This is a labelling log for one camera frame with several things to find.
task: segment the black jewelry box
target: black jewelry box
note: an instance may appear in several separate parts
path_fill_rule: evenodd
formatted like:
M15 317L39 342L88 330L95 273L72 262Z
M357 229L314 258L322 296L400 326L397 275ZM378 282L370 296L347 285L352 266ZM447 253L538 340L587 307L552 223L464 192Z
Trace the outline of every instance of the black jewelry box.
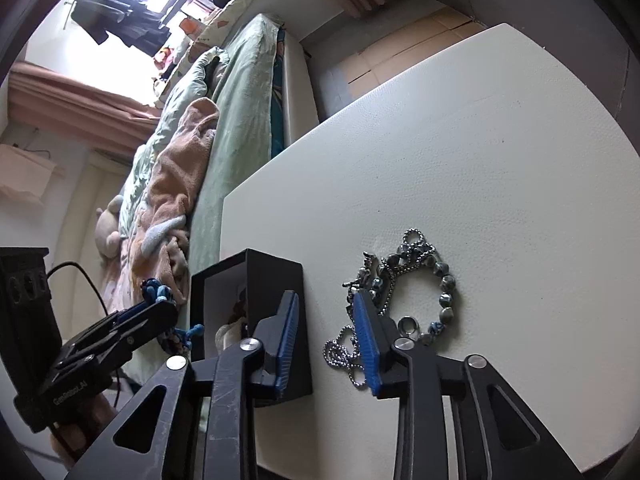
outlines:
M261 319L276 313L285 290L293 290L298 295L298 334L289 384L281 402L311 394L302 265L253 249L245 249L191 277L190 326L204 325L204 336L193 339L191 360L199 361L218 354L216 332L227 324L242 290L245 291L248 336L253 335Z

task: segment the gray bead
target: gray bead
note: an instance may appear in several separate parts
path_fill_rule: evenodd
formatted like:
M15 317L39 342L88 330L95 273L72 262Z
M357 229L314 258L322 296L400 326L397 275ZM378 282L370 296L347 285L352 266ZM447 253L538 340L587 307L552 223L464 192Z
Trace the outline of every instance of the gray bead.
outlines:
M433 254L427 254L422 261L422 264L431 269L431 267L436 264L436 257Z
M411 247L409 247L409 244L400 244L396 249L396 254L400 256L403 260L406 260L409 257L410 249Z
M451 306L451 304L453 303L453 296L450 295L448 292L445 292L444 294L440 295L440 306L442 308L447 308L448 306Z
M449 273L449 266L445 262L437 262L433 267L433 273L440 278Z
M453 309L450 306L440 311L440 321L444 324L449 324L453 321Z
M389 267L397 267L398 263L400 263L400 256L397 254L390 254L386 257L386 264Z
M431 321L428 332L433 335L440 335L444 330L444 324L439 321Z
M443 292L452 292L456 288L456 279L448 274L440 281L440 289Z
M431 343L433 343L433 335L431 335L429 332L422 332L420 334L420 337L418 338L418 341L420 341L425 346L429 346Z

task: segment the green blanket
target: green blanket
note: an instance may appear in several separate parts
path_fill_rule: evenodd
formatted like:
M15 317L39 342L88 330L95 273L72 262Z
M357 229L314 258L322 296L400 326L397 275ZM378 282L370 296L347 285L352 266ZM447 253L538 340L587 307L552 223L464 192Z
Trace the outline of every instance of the green blanket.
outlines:
M191 217L193 276L220 259L222 205L231 191L271 159L271 85L278 25L259 14L226 46L229 64L212 96L220 120L209 167ZM188 308L180 324L188 324Z

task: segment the metal ring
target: metal ring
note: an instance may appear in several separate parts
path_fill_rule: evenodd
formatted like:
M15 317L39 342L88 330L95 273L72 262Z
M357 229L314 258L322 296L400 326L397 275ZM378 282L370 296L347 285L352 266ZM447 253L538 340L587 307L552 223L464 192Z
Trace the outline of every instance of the metal ring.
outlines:
M398 331L400 335L412 338L413 334L420 334L420 325L415 317L402 316L400 321L398 321Z

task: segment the black box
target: black box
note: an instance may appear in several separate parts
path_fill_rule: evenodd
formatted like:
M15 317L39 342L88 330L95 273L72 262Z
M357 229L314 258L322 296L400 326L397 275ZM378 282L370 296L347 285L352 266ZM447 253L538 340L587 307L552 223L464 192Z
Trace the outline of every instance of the black box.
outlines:
M276 313L285 290L293 290L298 295L298 334L293 347L289 384L282 401L311 394L302 265L253 249L245 249L191 277L190 326L202 323L205 328L203 338L193 339L191 360L217 355L214 337L232 315L239 291L243 288L246 291L249 336L253 335L261 319Z
M47 254L45 248L0 248L0 354L18 396L37 391L62 347Z

